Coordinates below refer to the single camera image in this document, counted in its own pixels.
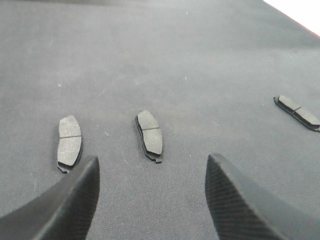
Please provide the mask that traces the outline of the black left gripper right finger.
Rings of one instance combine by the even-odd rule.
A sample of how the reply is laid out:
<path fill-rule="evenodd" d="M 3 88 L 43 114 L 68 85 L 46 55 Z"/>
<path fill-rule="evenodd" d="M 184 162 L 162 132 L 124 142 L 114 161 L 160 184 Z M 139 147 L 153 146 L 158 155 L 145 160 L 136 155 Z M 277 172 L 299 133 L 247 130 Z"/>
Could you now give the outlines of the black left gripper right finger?
<path fill-rule="evenodd" d="M 219 153 L 208 155 L 205 197 L 221 240 L 318 240 L 320 220 L 259 186 Z"/>

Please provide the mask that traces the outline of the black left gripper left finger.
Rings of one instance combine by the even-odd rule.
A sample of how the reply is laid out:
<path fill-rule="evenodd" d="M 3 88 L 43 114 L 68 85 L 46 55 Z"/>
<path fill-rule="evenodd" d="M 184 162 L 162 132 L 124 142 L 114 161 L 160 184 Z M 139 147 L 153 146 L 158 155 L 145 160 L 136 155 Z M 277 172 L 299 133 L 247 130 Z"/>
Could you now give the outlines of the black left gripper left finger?
<path fill-rule="evenodd" d="M 100 164 L 87 156 L 59 182 L 0 219 L 2 240 L 84 240 L 100 194 Z"/>

